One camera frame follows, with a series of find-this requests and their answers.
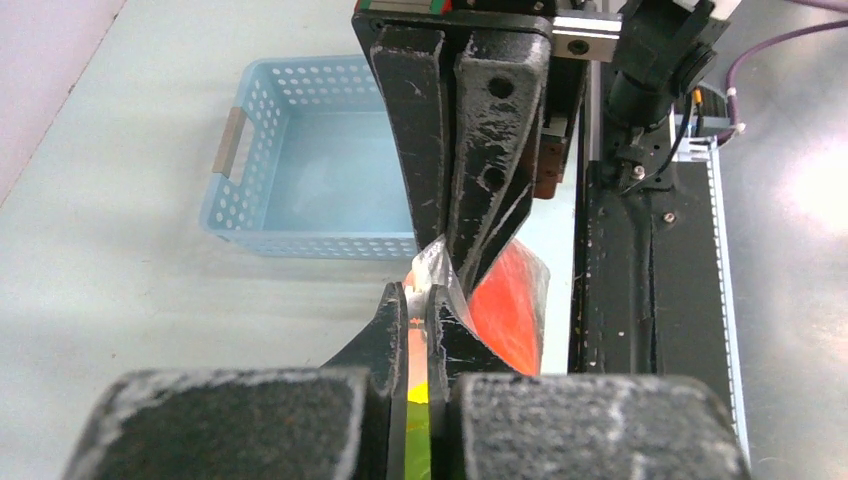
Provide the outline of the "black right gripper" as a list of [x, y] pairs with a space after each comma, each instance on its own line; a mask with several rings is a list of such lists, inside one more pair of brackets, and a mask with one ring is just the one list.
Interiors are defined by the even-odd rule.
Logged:
[[550, 54], [548, 83], [566, 90], [546, 110], [573, 122], [582, 74], [612, 60], [622, 25], [570, 1], [357, 3], [352, 27], [384, 99], [417, 248], [447, 228], [464, 294], [529, 216]]

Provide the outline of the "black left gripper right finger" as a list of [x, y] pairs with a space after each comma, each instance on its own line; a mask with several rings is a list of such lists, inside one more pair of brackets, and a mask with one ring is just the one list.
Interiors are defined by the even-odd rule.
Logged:
[[680, 376], [512, 370], [427, 296], [435, 479], [747, 479], [728, 410]]

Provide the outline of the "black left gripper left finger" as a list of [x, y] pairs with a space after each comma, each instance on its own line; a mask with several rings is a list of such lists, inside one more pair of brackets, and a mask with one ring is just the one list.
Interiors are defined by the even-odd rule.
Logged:
[[316, 368], [160, 369], [101, 397], [67, 479], [400, 479], [408, 308], [388, 284], [368, 324]]

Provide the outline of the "clear dotted zip top bag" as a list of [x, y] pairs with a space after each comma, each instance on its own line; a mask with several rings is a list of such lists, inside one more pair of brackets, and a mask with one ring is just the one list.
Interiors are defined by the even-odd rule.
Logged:
[[448, 305], [459, 324], [495, 356], [524, 375], [541, 373], [550, 272], [518, 240], [512, 240], [474, 292], [465, 295], [453, 270], [443, 236], [413, 257], [402, 281], [407, 298], [422, 305], [435, 286], [447, 289]]

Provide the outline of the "yellow lemon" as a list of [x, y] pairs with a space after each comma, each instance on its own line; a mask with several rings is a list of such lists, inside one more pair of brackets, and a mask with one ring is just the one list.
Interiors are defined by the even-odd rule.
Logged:
[[426, 382], [410, 388], [407, 392], [407, 401], [410, 403], [426, 405], [429, 403], [429, 399], [429, 385]]

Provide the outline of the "green pepper stem piece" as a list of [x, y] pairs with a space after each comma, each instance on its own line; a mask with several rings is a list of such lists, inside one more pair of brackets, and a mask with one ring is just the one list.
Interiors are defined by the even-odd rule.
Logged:
[[431, 479], [430, 413], [427, 404], [409, 402], [407, 405], [404, 479]]

